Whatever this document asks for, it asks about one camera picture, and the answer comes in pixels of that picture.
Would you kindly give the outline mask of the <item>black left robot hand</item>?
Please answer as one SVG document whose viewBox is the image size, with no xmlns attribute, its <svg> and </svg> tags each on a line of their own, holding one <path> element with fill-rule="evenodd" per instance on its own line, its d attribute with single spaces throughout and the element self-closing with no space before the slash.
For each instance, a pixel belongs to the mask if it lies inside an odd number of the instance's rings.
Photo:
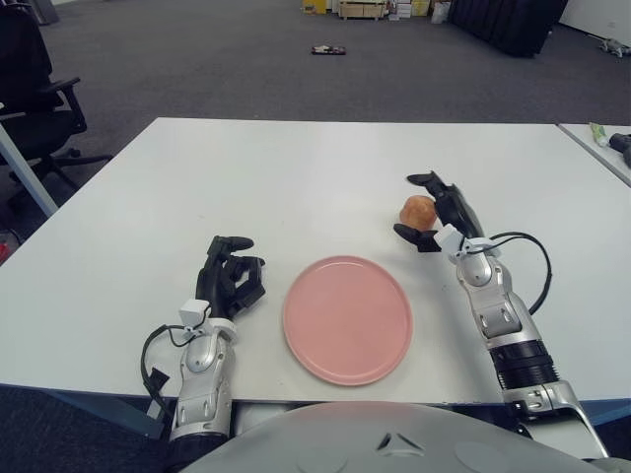
<svg viewBox="0 0 631 473">
<path fill-rule="evenodd" d="M 243 236 L 213 237 L 195 287 L 195 298 L 209 303 L 209 318 L 233 321 L 239 312 L 265 295 L 265 261 L 257 256 L 237 255 L 253 246 L 253 240 Z"/>
</svg>

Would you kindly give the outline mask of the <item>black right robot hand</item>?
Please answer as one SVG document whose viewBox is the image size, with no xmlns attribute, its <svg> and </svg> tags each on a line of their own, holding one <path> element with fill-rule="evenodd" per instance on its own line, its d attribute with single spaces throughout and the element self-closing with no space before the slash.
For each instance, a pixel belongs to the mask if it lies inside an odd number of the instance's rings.
<svg viewBox="0 0 631 473">
<path fill-rule="evenodd" d="M 455 227 L 465 238 L 484 237 L 482 226 L 473 209 L 455 184 L 445 184 L 434 172 L 409 175 L 406 180 L 423 187 L 429 197 L 409 197 L 399 212 L 399 223 L 394 232 L 414 245 L 420 253 L 441 252 L 433 229 L 437 220 L 445 227 Z"/>
</svg>

